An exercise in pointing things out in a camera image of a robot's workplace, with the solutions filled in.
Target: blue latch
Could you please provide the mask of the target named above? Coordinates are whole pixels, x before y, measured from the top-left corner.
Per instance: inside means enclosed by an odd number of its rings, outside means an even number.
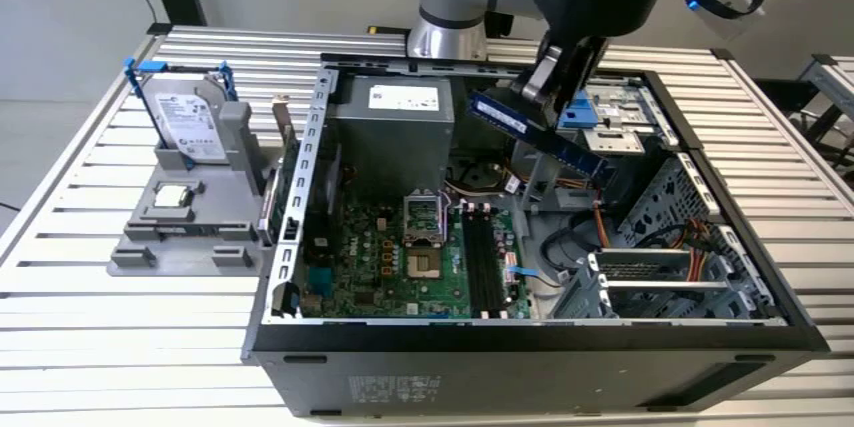
[[[561,114],[558,127],[565,129],[593,129],[597,124],[600,124],[600,116],[593,108],[590,96],[582,90],[576,94],[573,102]]]
[[[169,64],[163,60],[143,60],[137,67],[139,72],[157,74],[170,70]]]

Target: green circuit board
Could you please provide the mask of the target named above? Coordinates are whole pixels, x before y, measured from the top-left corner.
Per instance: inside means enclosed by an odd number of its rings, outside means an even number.
[[[463,227],[459,209],[449,212],[449,234],[438,254],[435,277],[419,274],[409,260],[425,247],[403,245],[403,206],[350,202],[341,227],[341,249],[333,269],[330,295],[310,295],[303,313],[310,317],[401,317],[469,319],[473,317],[469,299],[469,277],[463,251]],[[433,227],[427,219],[418,219]],[[513,234],[508,213],[493,220],[497,235]],[[497,268],[504,278],[505,261],[497,256]],[[509,318],[529,318],[528,292],[520,282],[520,300],[508,304]]]

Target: sticker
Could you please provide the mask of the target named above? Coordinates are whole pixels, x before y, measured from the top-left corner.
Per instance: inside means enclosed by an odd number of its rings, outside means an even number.
[[[209,103],[198,95],[158,94],[161,112],[178,150],[195,161],[226,160]]]
[[[435,402],[439,375],[351,375],[350,395],[358,404]]]
[[[529,126],[525,125],[513,117],[510,117],[506,113],[504,113],[491,105],[487,105],[483,102],[478,102],[478,110],[483,112],[486,115],[489,115],[490,117],[493,117],[495,120],[498,120],[508,127],[513,128],[514,130],[518,130],[524,134],[528,132]]]
[[[601,106],[597,108],[600,115],[606,117],[620,117],[620,109],[617,107]]]
[[[439,89],[406,85],[371,87],[369,109],[439,111]]]
[[[161,234],[186,234],[187,233],[187,229],[185,229],[183,227],[158,227],[157,231]]]
[[[516,194],[517,190],[520,190],[520,183],[520,177],[512,175],[510,179],[508,179],[508,184],[505,184],[505,190],[512,194]]]

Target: power supply label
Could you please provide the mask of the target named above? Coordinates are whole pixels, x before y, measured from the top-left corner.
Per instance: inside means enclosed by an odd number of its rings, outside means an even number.
[[[369,109],[439,111],[439,89],[406,85],[371,87]]]

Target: metal rail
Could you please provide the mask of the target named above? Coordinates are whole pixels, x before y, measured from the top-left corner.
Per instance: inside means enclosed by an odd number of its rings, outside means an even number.
[[[253,104],[253,128],[269,142],[277,138],[271,98],[290,95],[305,116],[321,52],[405,52],[401,36],[197,27],[177,27],[146,45],[138,57],[206,67],[229,60]],[[529,63],[536,50],[534,42],[494,41],[490,58]],[[709,51],[614,46],[604,67],[660,73],[833,355],[700,414],[377,422],[853,423],[854,211],[838,177],[738,66]],[[239,361],[257,279],[106,273],[155,165],[151,122],[126,95],[118,79],[0,241],[0,292],[8,293],[0,295],[0,412],[20,413],[4,417],[4,426],[294,421],[263,370]]]

